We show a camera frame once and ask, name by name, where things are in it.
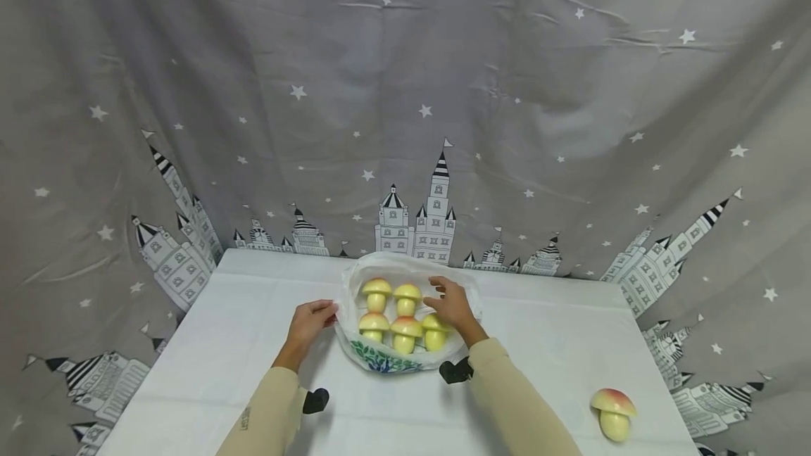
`mushroom stem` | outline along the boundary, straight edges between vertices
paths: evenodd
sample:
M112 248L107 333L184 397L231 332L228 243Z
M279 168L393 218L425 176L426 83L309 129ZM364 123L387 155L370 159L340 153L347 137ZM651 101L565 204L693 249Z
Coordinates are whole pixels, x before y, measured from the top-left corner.
M414 353L414 337L405 334L395 334L391 340L391 346L400 354Z
M380 292L372 292L366 297L366 306L369 312L383 313L386 309L386 296Z
M409 298L400 298L397 300L397 316L399 317L414 317L417 311L417 303Z
M429 351L429 353L442 349L442 345L445 344L445 338L446 334L444 331L428 329L425 332L425 348Z
M365 331L360 332L364 337L374 340L378 343L383 343L383 331L378 331L376 329L366 329Z
M600 410L600 429L610 440L624 441L628 438L630 426L630 419L626 415Z

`beige sleeve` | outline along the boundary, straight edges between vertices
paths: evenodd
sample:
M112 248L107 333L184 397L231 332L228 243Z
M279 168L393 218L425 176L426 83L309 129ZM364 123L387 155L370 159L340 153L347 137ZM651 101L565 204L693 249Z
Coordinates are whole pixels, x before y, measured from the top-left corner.
M496 425L512 456L581 456L554 410L495 338L470 349L476 403Z
M306 392L292 370L269 369L217 456L282 456L298 431Z

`cuff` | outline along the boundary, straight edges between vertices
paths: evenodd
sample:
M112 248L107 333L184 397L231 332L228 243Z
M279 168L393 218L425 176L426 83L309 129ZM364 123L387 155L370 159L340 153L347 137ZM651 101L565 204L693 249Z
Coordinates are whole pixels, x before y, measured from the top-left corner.
M487 340L481 340L481 342L470 348L468 362L473 367L473 370L479 370L487 366L490 361L506 355L507 350L501 345L501 342L498 342L498 339L488 338Z
M298 387L298 373L283 366L274 366L265 373L265 379L281 387Z

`hand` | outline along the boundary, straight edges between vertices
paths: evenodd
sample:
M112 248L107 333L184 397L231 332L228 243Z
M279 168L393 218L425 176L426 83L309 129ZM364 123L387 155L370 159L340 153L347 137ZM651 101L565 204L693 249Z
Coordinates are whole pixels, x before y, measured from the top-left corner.
M444 277L431 277L428 280L441 295L438 298L422 298L422 302L436 310L436 315L444 322L451 324L468 348L489 338L470 309L464 287Z
M335 314L338 305L332 300L317 300L296 307L287 340L279 355L273 361L273 367L281 366L298 373L298 367L309 353L310 346L318 338L321 329L329 328L337 321Z

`white plastic bag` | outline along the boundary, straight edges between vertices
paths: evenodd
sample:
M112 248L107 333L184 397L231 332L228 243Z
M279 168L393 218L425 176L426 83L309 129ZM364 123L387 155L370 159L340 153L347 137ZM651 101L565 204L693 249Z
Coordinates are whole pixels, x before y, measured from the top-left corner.
M381 278L396 289L401 284L414 284L420 287L423 296L438 297L436 289L428 282L429 277L444 276L465 287L470 308L477 319L482 318L479 301L479 287L476 281L462 270L434 264L424 259L408 257L405 254L375 252L364 255L343 273L343 291L338 303L338 323L335 332L344 353L363 369L379 373L411 373L422 370L438 369L444 361L457 362L466 354L465 343L458 333L448 333L448 340L441 350L429 353L417 340L414 354L404 355L391 348L391 334L387 332L383 343L375 342L360 334L358 322L366 312L366 296L360 289L367 281ZM415 317L421 319L431 308L420 303ZM386 302L385 316L389 323L396 319L396 301L389 297Z

